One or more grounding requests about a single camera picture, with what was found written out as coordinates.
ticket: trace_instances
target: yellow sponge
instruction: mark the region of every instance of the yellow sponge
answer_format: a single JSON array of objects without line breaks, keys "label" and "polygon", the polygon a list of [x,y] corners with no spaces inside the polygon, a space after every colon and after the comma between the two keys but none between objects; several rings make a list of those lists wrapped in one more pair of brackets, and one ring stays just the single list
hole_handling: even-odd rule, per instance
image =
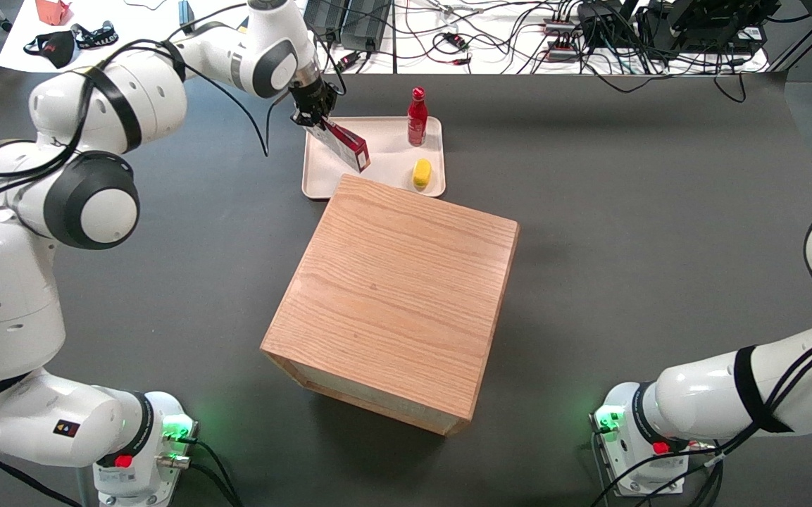
[{"label": "yellow sponge", "polygon": [[412,169],[412,184],[416,189],[424,189],[431,183],[431,162],[427,158],[419,158]]}]

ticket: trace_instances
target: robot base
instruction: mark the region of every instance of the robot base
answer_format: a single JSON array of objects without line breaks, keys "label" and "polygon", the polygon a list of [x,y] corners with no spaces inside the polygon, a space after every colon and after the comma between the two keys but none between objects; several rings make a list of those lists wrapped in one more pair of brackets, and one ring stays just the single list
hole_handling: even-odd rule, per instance
[{"label": "robot base", "polygon": [[[608,430],[598,435],[599,449],[593,450],[605,464],[612,481],[632,466],[656,455],[653,445],[637,429],[631,412],[638,386],[640,384],[635,382],[620,383],[606,395],[603,406],[590,416],[595,431]],[[687,470],[688,456],[651,461],[618,481],[616,494],[645,496]],[[685,479],[680,479],[674,482],[674,487],[665,488],[659,494],[680,494],[684,486]]]},{"label": "robot base", "polygon": [[171,456],[187,456],[189,445],[168,439],[168,435],[195,437],[196,421],[187,416],[166,392],[147,392],[152,404],[152,431],[129,468],[93,465],[100,505],[110,507],[167,507],[180,478],[180,468],[165,465]]}]

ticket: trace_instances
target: red bottle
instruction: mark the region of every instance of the red bottle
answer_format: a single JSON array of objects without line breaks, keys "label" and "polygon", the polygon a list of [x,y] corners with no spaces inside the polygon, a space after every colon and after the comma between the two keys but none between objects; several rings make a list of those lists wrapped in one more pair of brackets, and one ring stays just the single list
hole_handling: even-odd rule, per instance
[{"label": "red bottle", "polygon": [[427,129],[427,106],[425,106],[425,89],[416,87],[412,90],[412,104],[408,107],[408,141],[413,146],[425,143]]}]

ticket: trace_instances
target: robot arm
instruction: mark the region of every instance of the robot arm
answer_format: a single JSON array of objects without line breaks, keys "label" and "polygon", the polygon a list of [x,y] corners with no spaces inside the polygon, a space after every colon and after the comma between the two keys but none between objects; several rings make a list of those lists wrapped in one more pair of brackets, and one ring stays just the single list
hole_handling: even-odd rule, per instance
[{"label": "robot arm", "polygon": [[[812,225],[803,251],[812,277]],[[789,366],[811,349],[812,328],[772,344],[667,368],[655,382],[612,388],[592,422],[613,477],[631,470],[619,480],[619,494],[650,494],[672,482],[688,468],[686,456],[638,464],[688,449],[692,441],[731,439],[754,423],[757,437],[812,433],[812,368],[803,370],[774,411],[764,405]],[[680,493],[682,484],[676,482],[667,493]]]},{"label": "robot arm", "polygon": [[94,465],[109,505],[167,505],[187,445],[166,436],[191,436],[194,421],[163,392],[89,386],[43,369],[65,339],[54,251],[112,248],[132,234],[139,196],[119,154],[183,124],[187,74],[178,61],[264,99],[289,89],[299,125],[320,125],[334,108],[337,92],[320,76],[295,4],[248,4],[245,34],[205,23],[165,42],[159,51],[170,58],[128,49],[39,84],[29,100],[36,139],[0,142],[0,453]]}]

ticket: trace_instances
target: wooden box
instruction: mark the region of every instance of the wooden box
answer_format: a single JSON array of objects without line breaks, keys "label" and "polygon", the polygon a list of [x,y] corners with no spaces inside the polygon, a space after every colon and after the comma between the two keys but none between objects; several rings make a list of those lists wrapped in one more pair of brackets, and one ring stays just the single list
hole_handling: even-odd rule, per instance
[{"label": "wooden box", "polygon": [[441,435],[474,413],[518,223],[344,176],[261,342],[300,385]]}]

